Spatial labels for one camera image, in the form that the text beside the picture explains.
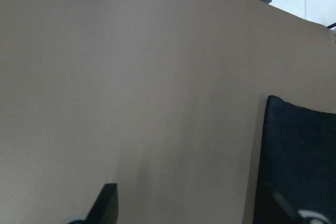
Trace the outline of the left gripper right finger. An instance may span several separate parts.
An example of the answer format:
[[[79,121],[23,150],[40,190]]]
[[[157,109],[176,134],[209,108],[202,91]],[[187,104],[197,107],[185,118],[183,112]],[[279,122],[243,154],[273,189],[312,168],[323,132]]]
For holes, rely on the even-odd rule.
[[[275,223],[301,223],[302,217],[297,209],[278,191],[271,193],[275,203],[272,220]]]

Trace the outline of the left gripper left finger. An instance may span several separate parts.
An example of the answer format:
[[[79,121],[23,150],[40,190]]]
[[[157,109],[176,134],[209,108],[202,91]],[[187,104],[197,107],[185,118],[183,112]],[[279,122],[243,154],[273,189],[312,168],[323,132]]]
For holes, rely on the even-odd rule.
[[[90,209],[85,223],[116,224],[118,219],[118,186],[105,184]]]

